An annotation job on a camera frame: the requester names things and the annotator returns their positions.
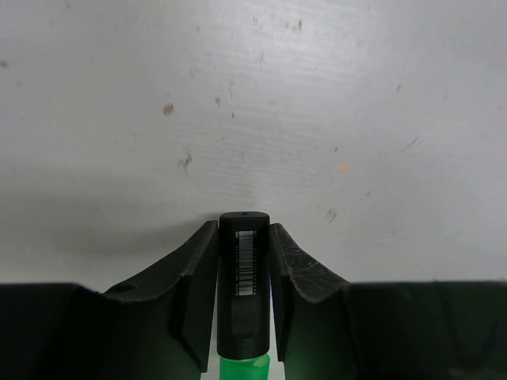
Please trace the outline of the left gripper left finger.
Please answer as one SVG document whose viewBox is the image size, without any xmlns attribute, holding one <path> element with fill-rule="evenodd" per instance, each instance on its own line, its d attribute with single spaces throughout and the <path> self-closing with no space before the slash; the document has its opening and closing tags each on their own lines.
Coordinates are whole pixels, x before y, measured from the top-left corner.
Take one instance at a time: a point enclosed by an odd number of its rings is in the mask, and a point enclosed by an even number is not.
<svg viewBox="0 0 507 380">
<path fill-rule="evenodd" d="M 215 305 L 219 229 L 205 222 L 182 246 L 111 288 L 115 330 L 141 373 L 204 373 Z"/>
</svg>

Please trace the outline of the green black highlighter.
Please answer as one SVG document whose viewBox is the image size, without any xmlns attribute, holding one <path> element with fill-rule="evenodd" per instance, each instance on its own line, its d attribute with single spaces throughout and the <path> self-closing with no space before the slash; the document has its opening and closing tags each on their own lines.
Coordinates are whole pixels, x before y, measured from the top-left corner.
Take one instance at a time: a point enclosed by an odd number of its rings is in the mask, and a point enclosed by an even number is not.
<svg viewBox="0 0 507 380">
<path fill-rule="evenodd" d="M 219 217 L 217 353 L 220 379 L 267 379 L 270 220 L 259 211 Z"/>
</svg>

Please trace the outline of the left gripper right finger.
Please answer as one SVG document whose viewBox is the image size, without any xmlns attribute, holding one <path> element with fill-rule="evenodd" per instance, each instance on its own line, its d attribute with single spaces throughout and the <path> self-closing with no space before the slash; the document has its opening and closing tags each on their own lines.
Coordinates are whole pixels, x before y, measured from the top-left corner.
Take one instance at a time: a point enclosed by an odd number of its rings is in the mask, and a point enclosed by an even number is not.
<svg viewBox="0 0 507 380">
<path fill-rule="evenodd" d="M 295 316 L 295 300 L 319 304 L 349 282 L 302 250 L 280 223 L 269 227 L 269 271 L 278 360 L 283 362 Z"/>
</svg>

